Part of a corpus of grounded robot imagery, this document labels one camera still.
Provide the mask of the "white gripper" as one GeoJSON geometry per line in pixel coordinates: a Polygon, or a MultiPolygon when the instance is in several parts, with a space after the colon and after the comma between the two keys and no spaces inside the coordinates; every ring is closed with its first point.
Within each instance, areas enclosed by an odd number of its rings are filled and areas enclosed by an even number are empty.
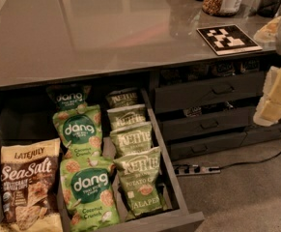
{"type": "Polygon", "coordinates": [[[270,127],[281,119],[281,68],[271,66],[267,72],[260,98],[253,116],[259,126],[270,127]]]}

